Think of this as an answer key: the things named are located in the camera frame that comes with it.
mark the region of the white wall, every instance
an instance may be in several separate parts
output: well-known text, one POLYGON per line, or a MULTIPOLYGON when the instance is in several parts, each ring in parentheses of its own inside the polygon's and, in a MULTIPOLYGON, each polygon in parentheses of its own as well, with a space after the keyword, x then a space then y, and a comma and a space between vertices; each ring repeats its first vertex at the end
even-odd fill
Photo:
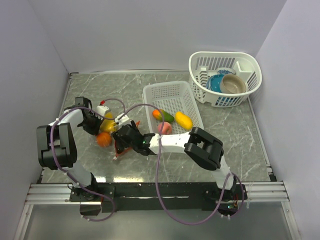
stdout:
POLYGON ((0 239, 40 175, 36 128, 59 114, 68 73, 27 0, 0 2, 0 239))
POLYGON ((320 1, 288 0, 257 54, 254 97, 268 156, 303 239, 320 239, 320 1))
POLYGON ((188 69, 197 51, 256 55, 286 0, 29 0, 69 72, 188 69))

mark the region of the beige bowl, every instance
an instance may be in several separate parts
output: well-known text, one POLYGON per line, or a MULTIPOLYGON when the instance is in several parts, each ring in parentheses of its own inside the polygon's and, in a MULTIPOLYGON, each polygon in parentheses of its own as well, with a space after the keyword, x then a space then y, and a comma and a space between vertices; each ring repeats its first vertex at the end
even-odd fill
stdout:
POLYGON ((227 74, 220 82, 220 90, 224 94, 242 94, 246 92, 246 84, 240 77, 227 74))

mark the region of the marble tabletop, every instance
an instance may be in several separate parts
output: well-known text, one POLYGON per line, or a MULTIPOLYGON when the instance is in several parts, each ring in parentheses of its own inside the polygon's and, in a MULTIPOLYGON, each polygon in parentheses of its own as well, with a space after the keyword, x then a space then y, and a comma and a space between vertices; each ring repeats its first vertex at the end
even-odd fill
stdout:
MULTIPOLYGON (((143 102, 143 88, 148 84, 188 81, 189 73, 92 73, 72 74, 63 107, 72 106, 75 97, 86 97, 93 108, 107 98, 122 99, 126 107, 143 102)), ((255 121, 248 101, 231 108, 211 107, 209 103, 196 101, 204 129, 223 142, 224 156, 230 170, 244 182, 270 181, 266 160, 259 140, 255 121)), ((122 112, 116 101, 105 104, 114 115, 122 112)), ((149 132, 145 107, 129 113, 135 121, 141 121, 139 130, 149 132)), ((113 160, 115 149, 102 148, 96 138, 82 128, 74 132, 78 160, 92 172, 98 182, 154 182, 156 156, 142 156, 133 150, 113 160)), ((211 182, 211 171, 202 169, 186 154, 164 153, 160 159, 159 182, 211 182)), ((68 183, 60 171, 46 168, 42 183, 68 183)))

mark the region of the yellow mango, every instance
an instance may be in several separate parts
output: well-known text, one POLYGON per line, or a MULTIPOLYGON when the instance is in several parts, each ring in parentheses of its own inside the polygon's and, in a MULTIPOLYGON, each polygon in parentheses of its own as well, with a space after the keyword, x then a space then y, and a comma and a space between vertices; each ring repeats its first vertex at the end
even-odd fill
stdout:
POLYGON ((175 121, 184 129, 191 130, 193 127, 191 118, 180 111, 176 112, 175 121))
MULTIPOLYGON (((104 115, 105 118, 110 118, 113 119, 114 116, 112 115, 111 112, 107 112, 104 115)), ((105 133, 110 133, 110 132, 115 132, 116 131, 116 122, 114 120, 103 120, 102 124, 100 125, 100 131, 105 132, 105 133)))

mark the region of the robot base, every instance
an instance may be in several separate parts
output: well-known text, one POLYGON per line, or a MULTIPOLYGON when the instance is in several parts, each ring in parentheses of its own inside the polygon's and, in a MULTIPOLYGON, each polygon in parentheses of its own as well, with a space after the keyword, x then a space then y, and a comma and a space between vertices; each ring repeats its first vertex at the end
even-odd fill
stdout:
MULTIPOLYGON (((216 201, 219 200, 221 189, 215 182, 162 182, 159 183, 159 190, 167 209, 201 209, 202 211, 213 211, 216 201)), ((155 183, 98 183, 98 192, 111 197, 116 205, 116 211, 141 211, 141 210, 162 210, 156 193, 155 183)), ((225 216, 233 215, 236 207, 229 201, 237 199, 241 201, 242 192, 239 184, 235 189, 225 190, 219 212, 225 216)), ((245 185, 244 199, 248 199, 245 185)), ((82 194, 70 195, 70 202, 92 202, 82 194)), ((109 213, 112 211, 112 204, 100 197, 95 200, 97 205, 80 205, 80 213, 84 216, 96 216, 100 211, 109 213)))

